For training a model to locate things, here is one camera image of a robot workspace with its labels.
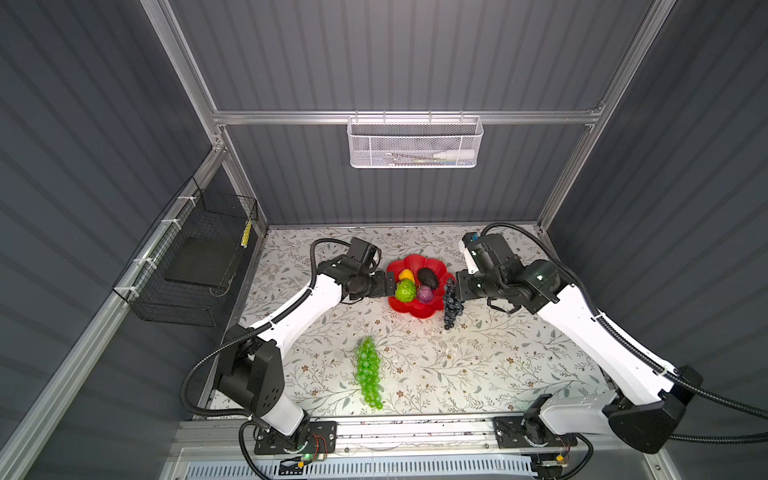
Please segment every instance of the green grapes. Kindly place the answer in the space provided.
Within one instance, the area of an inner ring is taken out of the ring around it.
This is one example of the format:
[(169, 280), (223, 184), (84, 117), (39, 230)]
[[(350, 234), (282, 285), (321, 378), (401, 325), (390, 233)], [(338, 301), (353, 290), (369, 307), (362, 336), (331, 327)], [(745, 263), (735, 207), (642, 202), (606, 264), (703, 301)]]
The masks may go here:
[(379, 367), (381, 359), (376, 353), (373, 338), (366, 337), (357, 349), (357, 374), (355, 378), (360, 384), (362, 399), (374, 409), (384, 408), (379, 386)]

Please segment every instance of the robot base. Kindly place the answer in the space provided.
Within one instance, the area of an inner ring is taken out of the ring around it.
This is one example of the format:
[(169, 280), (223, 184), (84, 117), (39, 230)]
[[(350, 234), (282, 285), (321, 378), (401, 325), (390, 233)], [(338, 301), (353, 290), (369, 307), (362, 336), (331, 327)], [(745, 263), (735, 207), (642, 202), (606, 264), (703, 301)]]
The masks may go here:
[[(306, 444), (298, 452), (295, 452), (297, 455), (315, 453), (315, 438), (312, 435), (325, 439), (325, 442), (319, 440), (318, 455), (336, 451), (336, 422), (310, 422)], [(285, 440), (277, 430), (272, 429), (269, 432), (260, 430), (253, 453), (254, 455), (282, 455), (287, 453), (285, 444)]]

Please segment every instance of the black wire basket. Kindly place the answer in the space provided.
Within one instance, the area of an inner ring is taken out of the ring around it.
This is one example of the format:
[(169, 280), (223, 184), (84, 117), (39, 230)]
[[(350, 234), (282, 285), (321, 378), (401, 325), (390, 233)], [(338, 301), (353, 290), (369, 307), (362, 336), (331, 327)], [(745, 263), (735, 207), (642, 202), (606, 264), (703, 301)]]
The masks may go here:
[[(198, 190), (187, 199), (175, 220), (164, 221), (167, 226), (157, 245), (144, 259), (131, 261), (141, 263), (134, 282), (130, 286), (115, 285), (113, 290), (142, 320), (211, 327), (226, 323), (229, 312), (225, 302), (237, 290), (233, 288), (237, 267), (248, 240), (256, 241), (257, 237), (256, 200)], [(167, 278), (180, 254), (185, 255), (188, 240), (217, 246), (220, 264), (216, 276), (220, 273), (220, 278), (214, 283), (193, 284)]]

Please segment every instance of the grape bunch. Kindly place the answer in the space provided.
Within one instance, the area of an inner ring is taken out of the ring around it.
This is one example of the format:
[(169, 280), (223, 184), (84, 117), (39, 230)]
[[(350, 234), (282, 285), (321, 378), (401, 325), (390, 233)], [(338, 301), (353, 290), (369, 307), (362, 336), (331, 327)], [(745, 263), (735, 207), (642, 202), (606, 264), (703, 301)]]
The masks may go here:
[(449, 278), (445, 283), (445, 295), (442, 301), (445, 304), (445, 329), (450, 330), (456, 324), (456, 317), (464, 314), (464, 303), (458, 301), (455, 294), (456, 282)]
[(367, 337), (360, 343), (357, 349), (357, 381), (360, 383), (360, 392), (366, 403), (374, 409), (381, 410), (381, 392), (379, 391), (379, 367), (381, 359), (376, 353), (373, 338)]

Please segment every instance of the yellow label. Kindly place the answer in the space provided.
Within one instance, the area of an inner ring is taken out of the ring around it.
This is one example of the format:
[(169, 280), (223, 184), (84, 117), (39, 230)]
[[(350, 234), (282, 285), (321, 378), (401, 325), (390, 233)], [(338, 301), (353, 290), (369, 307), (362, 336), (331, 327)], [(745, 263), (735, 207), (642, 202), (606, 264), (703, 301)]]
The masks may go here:
[(248, 247), (248, 237), (250, 237), (250, 227), (251, 227), (251, 221), (248, 220), (248, 222), (245, 224), (245, 230), (243, 230), (243, 239), (240, 241), (240, 246), (242, 248)]

